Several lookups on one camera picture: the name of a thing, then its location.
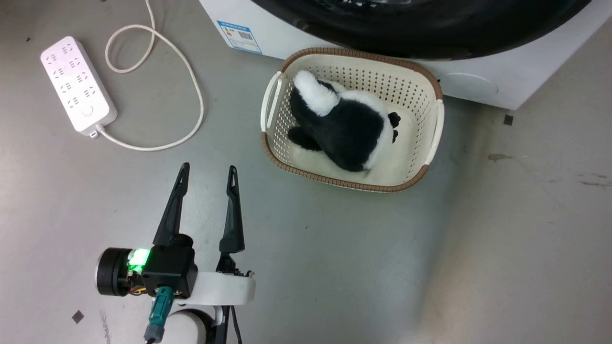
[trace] white washing machine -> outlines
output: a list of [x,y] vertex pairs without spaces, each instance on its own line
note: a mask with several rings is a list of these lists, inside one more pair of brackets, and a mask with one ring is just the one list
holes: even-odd
[[515,110],[612,14],[612,0],[200,0],[233,48],[348,47],[416,61],[451,97]]

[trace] dark diamond marker on floor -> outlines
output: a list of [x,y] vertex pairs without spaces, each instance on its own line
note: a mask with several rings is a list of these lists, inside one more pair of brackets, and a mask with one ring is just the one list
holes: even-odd
[[504,117],[504,124],[505,125],[512,125],[512,121],[514,121],[514,116],[511,116],[511,115],[507,114]]
[[81,313],[80,310],[77,310],[76,313],[72,316],[72,319],[75,321],[75,323],[80,323],[81,320],[83,320],[85,316]]

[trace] basket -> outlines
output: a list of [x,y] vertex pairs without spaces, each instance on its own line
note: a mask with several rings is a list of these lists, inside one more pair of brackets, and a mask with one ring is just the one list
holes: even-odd
[[[370,171],[348,172],[323,152],[307,151],[290,142],[296,125],[289,95],[293,77],[302,70],[336,81],[347,89],[372,92],[397,112],[399,135],[392,149]],[[444,104],[436,78],[413,62],[342,48],[310,48],[290,56],[266,88],[261,105],[262,141],[266,155],[283,170],[319,182],[372,192],[397,192],[427,172],[442,134]]]

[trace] power outlet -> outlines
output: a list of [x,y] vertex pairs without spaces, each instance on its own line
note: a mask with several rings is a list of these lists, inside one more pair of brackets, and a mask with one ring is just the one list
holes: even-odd
[[89,56],[73,37],[64,37],[47,48],[40,61],[77,132],[96,137],[97,125],[105,126],[117,118],[117,109]]

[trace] white basket handle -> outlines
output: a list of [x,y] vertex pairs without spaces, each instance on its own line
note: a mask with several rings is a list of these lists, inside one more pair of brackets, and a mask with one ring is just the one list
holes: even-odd
[[438,107],[438,117],[436,118],[436,128],[433,132],[433,139],[431,141],[431,149],[429,150],[429,154],[427,155],[427,159],[425,159],[425,165],[429,165],[433,160],[434,155],[436,155],[436,151],[438,150],[438,145],[440,144],[440,138],[442,137],[442,128],[444,127],[444,103],[442,103],[442,99],[438,99],[438,103],[436,104]]
[[[261,103],[261,131],[265,132],[272,125],[272,118],[274,117],[272,112],[276,108],[276,103],[278,102],[278,95],[280,94],[280,86],[283,83],[281,80],[282,73],[280,71],[276,72],[272,79],[270,79],[270,83],[268,83],[268,87],[266,88],[266,93],[264,93],[264,100]],[[268,110],[268,105],[270,104],[270,94],[272,93],[272,88],[276,83],[276,92],[274,94],[274,99],[272,101],[272,107]]]

